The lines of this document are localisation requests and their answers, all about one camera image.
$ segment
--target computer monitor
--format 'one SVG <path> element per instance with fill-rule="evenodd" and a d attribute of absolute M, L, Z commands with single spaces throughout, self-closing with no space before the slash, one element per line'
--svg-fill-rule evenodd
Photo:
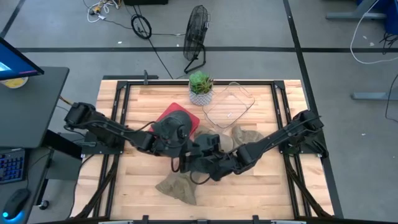
<path fill-rule="evenodd" d="M 42 74 L 41 68 L 0 37 L 0 80 Z"/>

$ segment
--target concrete floor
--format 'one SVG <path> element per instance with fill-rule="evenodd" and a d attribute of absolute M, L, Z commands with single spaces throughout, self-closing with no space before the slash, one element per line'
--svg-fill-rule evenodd
<path fill-rule="evenodd" d="M 86 0 L 94 4 L 95 0 Z M 166 6 L 141 6 L 154 32 L 182 33 L 192 8 L 203 4 L 211 14 L 207 47 L 294 47 L 282 0 L 170 0 Z M 290 0 L 301 47 L 347 48 L 356 21 L 328 21 L 328 11 L 350 11 L 353 1 Z M 17 6 L 0 1 L 0 30 Z M 127 10 L 111 9 L 108 18 L 129 26 Z M 355 47 L 381 45 L 380 21 L 364 21 Z M 90 24 L 80 0 L 25 0 L 5 39 L 15 47 L 150 47 L 131 30 L 99 21 Z M 183 45 L 183 37 L 153 36 L 156 47 Z M 62 95 L 73 101 L 95 103 L 103 75 L 140 75 L 144 69 L 161 79 L 169 76 L 153 52 L 25 53 L 41 66 L 65 66 L 70 74 Z M 174 77 L 187 64 L 181 52 L 160 52 Z M 353 101 L 354 91 L 387 91 L 398 73 L 396 62 L 362 65 L 349 53 L 304 53 L 319 114 L 325 124 L 345 218 L 398 222 L 398 124 L 384 118 L 386 102 Z M 397 54 L 358 54 L 362 60 L 397 57 Z M 302 79 L 295 52 L 208 52 L 202 69 L 214 78 Z M 398 117 L 397 103 L 389 114 Z M 63 131 L 63 110 L 56 110 L 50 129 Z M 73 181 L 49 183 L 45 198 L 52 206 L 34 209 L 30 222 L 66 218 L 72 204 Z M 63 195 L 56 202 L 54 195 Z"/>

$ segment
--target keyboard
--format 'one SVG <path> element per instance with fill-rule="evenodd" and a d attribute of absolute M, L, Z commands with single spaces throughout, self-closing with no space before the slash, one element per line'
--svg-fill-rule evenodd
<path fill-rule="evenodd" d="M 24 180 L 25 149 L 0 149 L 0 184 Z"/>

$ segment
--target clear plastic container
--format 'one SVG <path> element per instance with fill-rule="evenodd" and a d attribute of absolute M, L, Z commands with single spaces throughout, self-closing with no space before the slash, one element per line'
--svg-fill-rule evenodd
<path fill-rule="evenodd" d="M 215 129 L 226 129 L 242 117 L 256 100 L 236 82 L 231 82 L 221 93 L 213 93 L 210 104 L 203 106 L 206 120 Z"/>

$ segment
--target beige cloth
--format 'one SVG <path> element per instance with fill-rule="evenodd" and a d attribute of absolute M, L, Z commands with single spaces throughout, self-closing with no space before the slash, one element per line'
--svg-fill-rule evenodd
<path fill-rule="evenodd" d="M 262 134 L 258 133 L 257 131 L 244 131 L 240 126 L 235 126 L 232 129 L 232 137 L 229 137 L 225 134 L 216 133 L 204 126 L 199 126 L 193 134 L 193 137 L 196 138 L 201 134 L 219 134 L 221 150 L 224 152 L 229 152 L 242 144 L 258 141 L 263 138 Z M 171 173 L 166 177 L 165 180 L 157 184 L 155 187 L 163 194 L 180 199 L 182 202 L 187 204 L 196 205 L 197 201 L 195 197 L 195 190 L 197 185 L 190 180 L 189 175 L 190 172 L 187 172 L 186 174 Z M 192 178 L 195 182 L 199 182 L 199 179 L 203 179 L 202 176 L 203 174 L 197 172 L 192 174 Z"/>

